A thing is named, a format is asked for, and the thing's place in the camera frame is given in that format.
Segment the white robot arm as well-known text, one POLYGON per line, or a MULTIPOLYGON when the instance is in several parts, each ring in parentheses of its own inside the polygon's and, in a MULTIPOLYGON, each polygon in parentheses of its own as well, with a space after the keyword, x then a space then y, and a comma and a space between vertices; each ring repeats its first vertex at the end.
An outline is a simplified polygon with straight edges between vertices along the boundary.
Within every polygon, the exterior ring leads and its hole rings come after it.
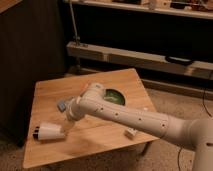
POLYGON ((67 118, 79 121, 86 114, 134 128, 195 152, 192 171, 213 171, 213 118, 184 120, 143 111, 104 99, 106 89, 90 84, 68 102, 67 118))

